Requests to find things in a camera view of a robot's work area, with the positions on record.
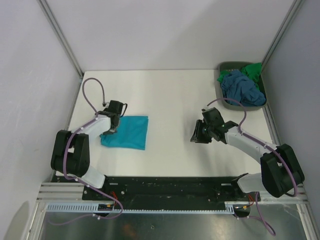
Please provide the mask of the teal t-shirt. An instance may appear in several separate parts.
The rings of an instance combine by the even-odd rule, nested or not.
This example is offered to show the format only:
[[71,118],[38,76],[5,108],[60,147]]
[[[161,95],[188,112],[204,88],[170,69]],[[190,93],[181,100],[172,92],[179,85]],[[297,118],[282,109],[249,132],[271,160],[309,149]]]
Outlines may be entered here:
[[123,116],[117,132],[101,135],[100,144],[107,148],[146,149],[149,117],[145,115]]

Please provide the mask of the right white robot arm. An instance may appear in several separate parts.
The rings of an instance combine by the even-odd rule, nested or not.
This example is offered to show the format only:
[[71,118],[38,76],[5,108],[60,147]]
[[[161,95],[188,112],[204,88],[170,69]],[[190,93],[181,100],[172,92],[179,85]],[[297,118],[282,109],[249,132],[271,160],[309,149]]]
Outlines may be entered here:
[[191,142],[209,144],[213,140],[241,150],[260,165],[260,173],[244,173],[234,179],[231,196],[242,201],[251,192],[266,190],[275,198],[283,195],[294,198],[305,175],[293,148],[263,141],[241,129],[233,121],[225,122],[215,107],[204,108],[202,119],[196,121]]

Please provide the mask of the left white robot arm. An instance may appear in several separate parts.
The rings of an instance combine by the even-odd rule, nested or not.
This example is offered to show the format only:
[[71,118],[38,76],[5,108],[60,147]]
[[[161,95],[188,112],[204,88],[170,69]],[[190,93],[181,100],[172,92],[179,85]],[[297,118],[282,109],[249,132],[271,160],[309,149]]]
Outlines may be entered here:
[[106,176],[91,165],[91,146],[100,136],[117,133],[127,103],[111,100],[102,111],[76,128],[57,132],[50,166],[65,175],[66,179],[78,180],[92,186],[93,194],[100,200],[110,196],[111,188],[105,183]]

